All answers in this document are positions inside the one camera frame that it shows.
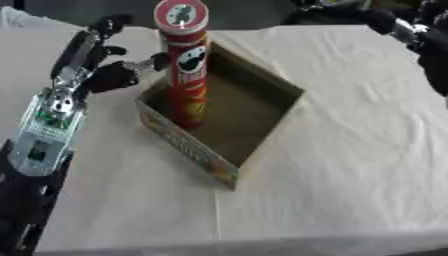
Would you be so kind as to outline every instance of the open box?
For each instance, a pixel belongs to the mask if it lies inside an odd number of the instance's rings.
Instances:
[[[142,122],[230,189],[240,167],[263,142],[303,90],[212,42],[208,56],[204,124],[185,131],[166,113],[167,83],[156,82],[137,99]]]

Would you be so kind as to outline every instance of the pringles can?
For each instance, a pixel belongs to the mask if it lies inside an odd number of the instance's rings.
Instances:
[[[207,6],[199,0],[163,0],[154,17],[171,57],[168,115],[178,126],[195,129],[204,121],[207,101]]]

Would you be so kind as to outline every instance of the can lid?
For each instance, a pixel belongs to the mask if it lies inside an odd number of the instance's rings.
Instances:
[[[207,26],[208,8],[200,0],[163,0],[154,9],[154,19],[162,31],[188,35]]]

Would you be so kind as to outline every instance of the table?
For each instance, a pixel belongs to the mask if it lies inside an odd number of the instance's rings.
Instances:
[[[1,140],[75,32],[0,30],[0,56],[10,56],[1,59]],[[133,101],[143,85],[96,95],[40,251],[357,256],[447,246],[448,113],[416,56],[363,26],[212,37],[306,90],[244,165],[238,191],[217,189],[140,124]],[[130,60],[159,50],[144,28],[112,41]]]

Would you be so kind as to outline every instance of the robotic hand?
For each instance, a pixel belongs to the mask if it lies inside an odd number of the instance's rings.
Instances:
[[[416,22],[432,26],[448,36],[448,2],[444,0],[426,0],[422,3],[420,16]],[[420,55],[419,64],[425,70],[429,83],[440,95],[448,96],[448,52],[431,48]]]
[[[364,18],[373,30],[395,37],[419,54],[419,64],[433,89],[448,96],[448,2],[425,0],[414,24],[380,10],[368,10]]]
[[[130,22],[128,15],[110,16],[75,35],[53,67],[52,86],[33,97],[15,139],[0,150],[1,256],[34,252],[73,157],[88,94],[135,85],[147,71],[169,64],[168,55],[159,53],[99,67],[107,56],[126,53],[104,43]]]

